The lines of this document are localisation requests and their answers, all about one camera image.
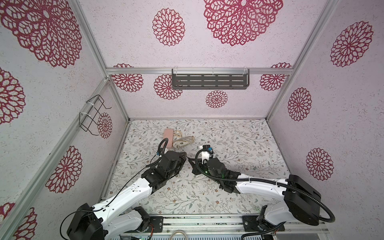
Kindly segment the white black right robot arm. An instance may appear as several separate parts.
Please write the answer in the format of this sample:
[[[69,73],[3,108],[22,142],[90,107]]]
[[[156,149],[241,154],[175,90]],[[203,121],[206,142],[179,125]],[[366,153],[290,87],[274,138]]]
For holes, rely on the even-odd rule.
[[[227,193],[255,194],[278,200],[271,207],[262,207],[259,215],[261,222],[275,226],[296,219],[317,226],[322,221],[321,194],[299,176],[289,175],[286,180],[258,179],[228,170],[218,158],[189,158],[189,162],[195,175],[203,174]]]

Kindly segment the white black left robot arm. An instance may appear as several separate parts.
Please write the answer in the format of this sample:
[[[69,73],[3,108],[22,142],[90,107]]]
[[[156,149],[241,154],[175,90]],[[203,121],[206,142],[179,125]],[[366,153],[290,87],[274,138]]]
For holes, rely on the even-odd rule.
[[[129,231],[145,231],[150,216],[142,207],[134,207],[179,174],[188,159],[185,152],[168,151],[153,163],[134,183],[115,196],[90,206],[83,204],[75,212],[67,229],[68,240],[110,240]]]

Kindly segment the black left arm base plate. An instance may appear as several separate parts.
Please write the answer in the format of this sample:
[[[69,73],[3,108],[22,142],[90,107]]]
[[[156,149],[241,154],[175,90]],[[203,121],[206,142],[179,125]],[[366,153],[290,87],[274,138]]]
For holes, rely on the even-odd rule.
[[[163,225],[163,216],[150,216],[148,219],[143,220],[137,230],[127,231],[126,233],[161,233]]]

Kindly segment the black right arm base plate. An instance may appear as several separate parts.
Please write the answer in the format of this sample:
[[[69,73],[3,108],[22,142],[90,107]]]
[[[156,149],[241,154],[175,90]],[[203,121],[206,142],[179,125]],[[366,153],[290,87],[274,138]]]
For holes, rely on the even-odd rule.
[[[277,228],[277,226],[270,224],[264,219],[259,220],[258,215],[246,215],[242,216],[242,222],[245,232],[267,232],[270,233],[285,231],[285,227],[281,225]]]

